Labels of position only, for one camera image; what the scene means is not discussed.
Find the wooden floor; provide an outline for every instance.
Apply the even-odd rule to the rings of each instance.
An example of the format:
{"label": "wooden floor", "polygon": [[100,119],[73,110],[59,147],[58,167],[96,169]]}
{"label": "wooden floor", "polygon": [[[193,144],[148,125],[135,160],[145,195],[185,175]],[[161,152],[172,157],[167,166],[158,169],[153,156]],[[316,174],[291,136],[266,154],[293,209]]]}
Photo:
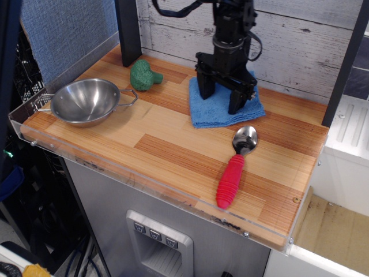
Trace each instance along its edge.
{"label": "wooden floor", "polygon": [[369,275],[369,217],[313,194],[307,203],[295,244]]}

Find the red spoon handle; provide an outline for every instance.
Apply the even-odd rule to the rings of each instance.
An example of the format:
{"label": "red spoon handle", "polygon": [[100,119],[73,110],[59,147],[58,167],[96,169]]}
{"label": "red spoon handle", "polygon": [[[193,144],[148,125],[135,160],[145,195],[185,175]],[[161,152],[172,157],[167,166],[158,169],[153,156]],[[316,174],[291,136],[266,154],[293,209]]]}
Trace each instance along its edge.
{"label": "red spoon handle", "polygon": [[241,179],[243,165],[244,157],[240,154],[234,155],[229,160],[218,185],[216,200],[219,208],[226,209],[233,202]]}

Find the white panel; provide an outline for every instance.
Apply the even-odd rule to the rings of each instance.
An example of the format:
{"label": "white panel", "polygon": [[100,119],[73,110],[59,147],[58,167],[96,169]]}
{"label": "white panel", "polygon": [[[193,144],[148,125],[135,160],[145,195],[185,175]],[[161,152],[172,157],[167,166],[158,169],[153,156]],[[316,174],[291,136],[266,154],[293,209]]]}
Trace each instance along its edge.
{"label": "white panel", "polygon": [[351,211],[369,216],[369,168],[323,153],[310,185],[314,194]]}
{"label": "white panel", "polygon": [[271,251],[264,277],[365,277],[294,245],[290,255]]}
{"label": "white panel", "polygon": [[329,129],[326,153],[369,167],[368,109],[368,101],[342,96]]}

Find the blue cloth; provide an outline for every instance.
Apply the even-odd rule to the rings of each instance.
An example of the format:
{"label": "blue cloth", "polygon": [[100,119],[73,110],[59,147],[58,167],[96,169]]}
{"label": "blue cloth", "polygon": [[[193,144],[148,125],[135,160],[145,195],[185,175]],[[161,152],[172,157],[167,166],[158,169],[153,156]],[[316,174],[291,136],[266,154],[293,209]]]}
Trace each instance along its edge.
{"label": "blue cloth", "polygon": [[264,107],[259,100],[259,90],[255,87],[256,96],[246,101],[236,114],[228,113],[231,90],[216,83],[212,96],[203,100],[200,95],[197,78],[190,80],[190,111],[192,124],[196,128],[226,127],[238,122],[248,121],[265,115]]}
{"label": "blue cloth", "polygon": [[15,166],[14,170],[7,176],[0,186],[0,201],[10,196],[24,181],[23,169]]}

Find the green broccoli toy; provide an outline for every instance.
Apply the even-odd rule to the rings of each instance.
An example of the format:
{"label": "green broccoli toy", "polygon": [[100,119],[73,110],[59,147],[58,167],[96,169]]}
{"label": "green broccoli toy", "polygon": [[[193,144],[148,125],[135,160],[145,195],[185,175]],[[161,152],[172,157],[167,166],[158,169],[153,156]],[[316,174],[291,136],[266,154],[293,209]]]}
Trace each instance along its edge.
{"label": "green broccoli toy", "polygon": [[131,85],[138,91],[147,91],[153,84],[161,84],[163,75],[150,69],[150,64],[139,59],[131,69]]}

